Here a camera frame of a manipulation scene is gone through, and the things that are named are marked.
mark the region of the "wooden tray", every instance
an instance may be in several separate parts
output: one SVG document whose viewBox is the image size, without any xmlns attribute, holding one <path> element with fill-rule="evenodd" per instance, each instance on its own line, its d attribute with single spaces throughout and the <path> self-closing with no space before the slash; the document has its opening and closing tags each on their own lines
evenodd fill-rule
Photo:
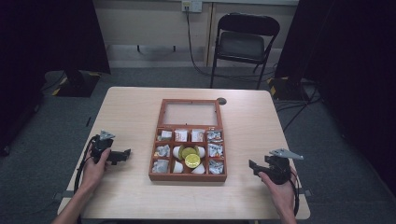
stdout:
<svg viewBox="0 0 396 224">
<path fill-rule="evenodd" d="M 180 137 L 183 135 L 180 130 L 183 130 L 184 133 L 187 132 L 185 139 Z M 170 133 L 171 137 L 165 136 L 164 133 Z M 214 138 L 214 133 L 220 135 L 220 139 Z M 226 147 L 219 102 L 217 100 L 163 99 L 154 135 L 148 170 L 148 176 L 152 181 L 224 182 L 226 180 Z M 181 146 L 202 147 L 204 149 L 205 155 L 202 157 L 201 151 L 202 158 L 200 159 L 201 164 L 205 167 L 205 171 L 202 174 L 192 173 L 194 168 L 190 168 L 183 158 L 180 159 L 178 156 L 174 156 L 174 150 Z M 161 147 L 169 147 L 168 153 L 159 153 Z M 219 149 L 220 147 L 222 151 L 213 150 L 213 148 Z M 163 169 L 164 173 L 157 173 L 158 161 L 168 163 L 166 171 Z M 182 173 L 174 173 L 176 162 L 182 164 Z M 223 164 L 220 174 L 213 174 L 209 170 L 210 162 Z"/>
</svg>

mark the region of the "human hand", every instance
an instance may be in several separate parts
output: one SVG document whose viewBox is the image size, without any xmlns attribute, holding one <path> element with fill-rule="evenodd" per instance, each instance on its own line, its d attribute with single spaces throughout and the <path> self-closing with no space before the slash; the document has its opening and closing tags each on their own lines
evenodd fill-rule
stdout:
<svg viewBox="0 0 396 224">
<path fill-rule="evenodd" d="M 291 175 L 291 181 L 295 185 L 297 172 L 292 167 L 290 169 L 294 173 L 294 175 Z M 259 172 L 259 176 L 271 192 L 272 202 L 282 223 L 296 223 L 293 212 L 294 189 L 291 183 L 288 181 L 283 185 L 277 185 L 264 172 Z"/>
<path fill-rule="evenodd" d="M 106 160 L 111 149 L 107 148 L 103 151 L 99 162 L 95 163 L 91 157 L 91 148 L 92 146 L 90 146 L 90 152 L 87 153 L 87 157 L 85 158 L 84 173 L 79 188 L 94 191 L 102 180 L 107 166 Z"/>
</svg>

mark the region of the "chair leg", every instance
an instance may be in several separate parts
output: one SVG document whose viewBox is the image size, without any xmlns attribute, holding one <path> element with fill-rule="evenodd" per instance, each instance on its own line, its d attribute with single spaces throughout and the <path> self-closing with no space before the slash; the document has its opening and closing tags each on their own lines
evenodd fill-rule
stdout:
<svg viewBox="0 0 396 224">
<path fill-rule="evenodd" d="M 256 67 L 254 68 L 254 70 L 253 70 L 253 73 L 255 73 L 256 72 L 256 69 L 259 67 L 259 63 L 258 64 L 256 64 Z"/>
<path fill-rule="evenodd" d="M 212 77 L 210 78 L 210 89 L 213 87 L 213 79 L 215 77 L 215 69 L 216 66 L 218 65 L 218 58 L 215 56 L 213 59 L 213 65 L 212 65 Z"/>
<path fill-rule="evenodd" d="M 265 68 L 265 64 L 262 65 L 262 71 L 260 72 L 260 78 L 259 78 L 259 82 L 257 82 L 256 90 L 258 90 L 260 88 L 260 85 L 262 84 L 262 75 L 264 75 L 264 68 Z"/>
</svg>

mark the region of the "wooden table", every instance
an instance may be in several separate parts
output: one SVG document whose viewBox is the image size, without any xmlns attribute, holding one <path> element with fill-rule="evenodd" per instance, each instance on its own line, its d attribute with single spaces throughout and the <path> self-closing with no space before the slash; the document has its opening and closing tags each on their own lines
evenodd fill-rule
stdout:
<svg viewBox="0 0 396 224">
<path fill-rule="evenodd" d="M 149 161 L 162 99 L 223 97 L 220 107 L 227 144 L 224 183 L 151 182 Z M 288 148 L 267 91 L 113 87 L 107 92 L 90 134 L 116 135 L 113 150 L 132 149 L 126 162 L 110 166 L 82 216 L 122 219 L 273 219 L 278 218 L 267 187 L 248 167 L 252 159 Z M 75 175 L 68 190 L 73 189 Z M 58 212 L 69 199 L 63 199 Z M 310 211 L 300 195 L 298 219 Z"/>
</svg>

